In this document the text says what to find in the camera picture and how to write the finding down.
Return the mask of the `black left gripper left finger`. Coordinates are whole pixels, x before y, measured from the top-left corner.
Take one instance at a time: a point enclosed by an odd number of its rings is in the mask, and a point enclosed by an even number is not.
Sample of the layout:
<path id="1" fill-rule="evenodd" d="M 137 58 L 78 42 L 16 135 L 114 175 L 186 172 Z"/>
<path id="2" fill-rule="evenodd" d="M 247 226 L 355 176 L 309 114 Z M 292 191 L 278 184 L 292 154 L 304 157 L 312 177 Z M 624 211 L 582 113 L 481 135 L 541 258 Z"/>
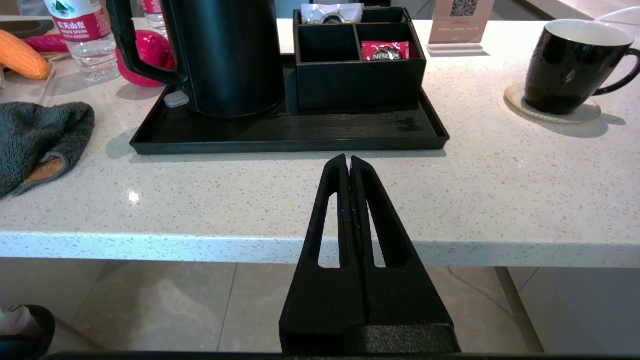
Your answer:
<path id="1" fill-rule="evenodd" d="M 319 265 L 329 200 L 338 230 L 338 268 Z M 355 246 L 345 155 L 325 164 L 294 278 L 279 319 L 284 354 L 357 354 L 366 323 L 361 263 Z"/>

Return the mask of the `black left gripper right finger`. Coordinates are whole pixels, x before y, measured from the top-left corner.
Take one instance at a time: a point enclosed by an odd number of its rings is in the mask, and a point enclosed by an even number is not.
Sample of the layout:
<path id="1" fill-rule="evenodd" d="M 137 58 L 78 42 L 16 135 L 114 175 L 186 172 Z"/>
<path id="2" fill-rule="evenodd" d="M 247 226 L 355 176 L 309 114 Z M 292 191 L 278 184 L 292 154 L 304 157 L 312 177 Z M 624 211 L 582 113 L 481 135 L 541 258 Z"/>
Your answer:
<path id="1" fill-rule="evenodd" d="M 349 330 L 355 354 L 460 353 L 455 325 L 371 164 L 351 159 L 365 323 Z"/>

